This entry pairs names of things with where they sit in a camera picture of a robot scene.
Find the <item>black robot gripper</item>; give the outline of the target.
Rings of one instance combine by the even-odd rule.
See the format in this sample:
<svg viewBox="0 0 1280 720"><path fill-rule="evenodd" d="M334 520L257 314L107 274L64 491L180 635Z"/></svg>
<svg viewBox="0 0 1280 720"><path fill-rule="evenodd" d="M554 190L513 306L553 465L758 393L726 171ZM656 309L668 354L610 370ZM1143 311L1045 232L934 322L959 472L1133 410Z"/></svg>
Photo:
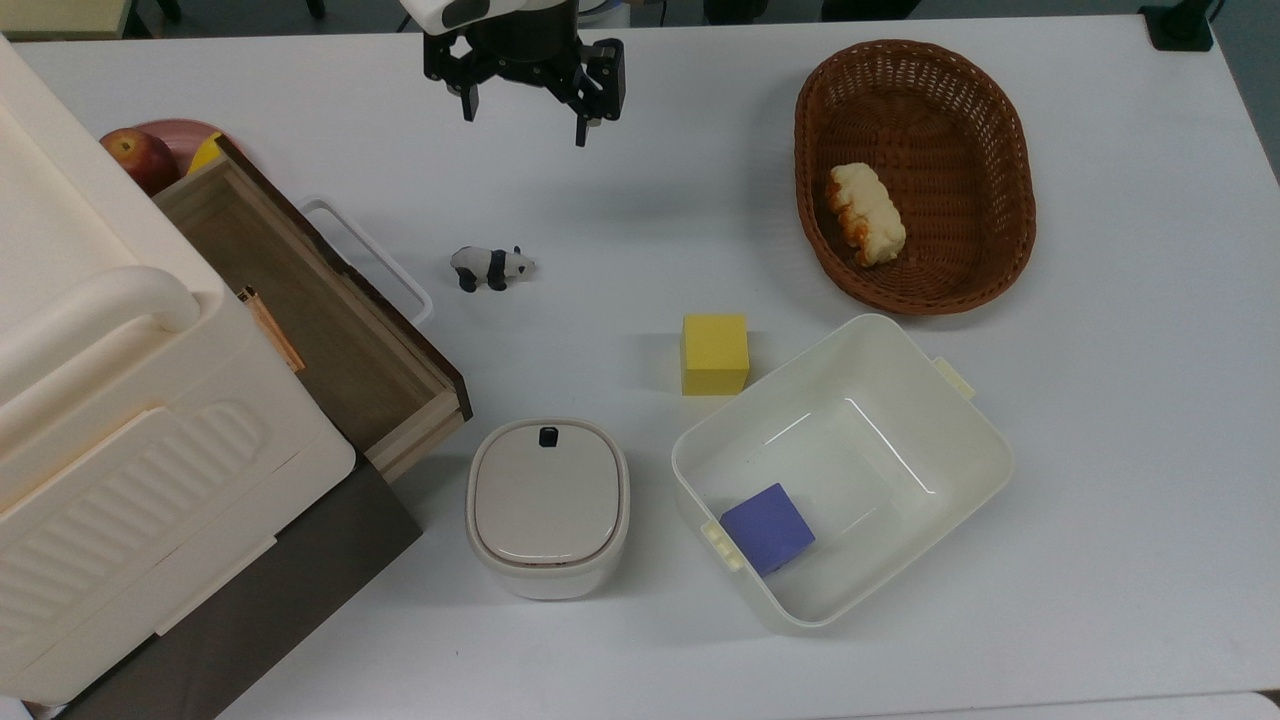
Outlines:
<svg viewBox="0 0 1280 720"><path fill-rule="evenodd" d="M460 97L466 122L494 77L544 88L573 113L580 149L625 106L625 44L585 44L576 1L425 1L422 73Z"/></svg>

